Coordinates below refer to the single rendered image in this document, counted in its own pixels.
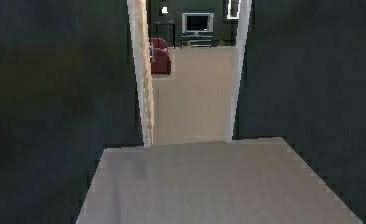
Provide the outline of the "light wooden room door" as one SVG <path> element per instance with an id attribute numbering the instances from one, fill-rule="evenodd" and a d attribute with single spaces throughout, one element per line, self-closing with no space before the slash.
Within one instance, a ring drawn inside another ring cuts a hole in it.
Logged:
<path id="1" fill-rule="evenodd" d="M 150 62 L 150 42 L 148 36 L 146 0 L 133 0 L 137 21 L 139 50 L 142 58 L 143 103 L 145 115 L 145 145 L 153 144 L 154 130 L 154 99 Z"/>

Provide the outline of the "grey television stand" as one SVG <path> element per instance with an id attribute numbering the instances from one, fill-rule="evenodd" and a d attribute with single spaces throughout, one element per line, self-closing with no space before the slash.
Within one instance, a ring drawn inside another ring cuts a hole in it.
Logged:
<path id="1" fill-rule="evenodd" d="M 185 35 L 181 37 L 181 47 L 212 47 L 211 35 Z"/>

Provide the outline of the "grey television set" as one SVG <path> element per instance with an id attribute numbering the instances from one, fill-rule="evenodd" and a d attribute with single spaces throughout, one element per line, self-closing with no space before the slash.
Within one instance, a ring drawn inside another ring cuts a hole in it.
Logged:
<path id="1" fill-rule="evenodd" d="M 214 27 L 213 13 L 183 13 L 182 32 L 199 34 L 212 33 Z"/>

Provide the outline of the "black side table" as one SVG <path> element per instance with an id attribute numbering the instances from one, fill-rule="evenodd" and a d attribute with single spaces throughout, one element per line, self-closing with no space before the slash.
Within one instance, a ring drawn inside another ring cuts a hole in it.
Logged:
<path id="1" fill-rule="evenodd" d="M 171 21 L 157 21 L 154 23 L 155 34 L 163 38 L 171 47 L 176 47 L 176 23 Z"/>

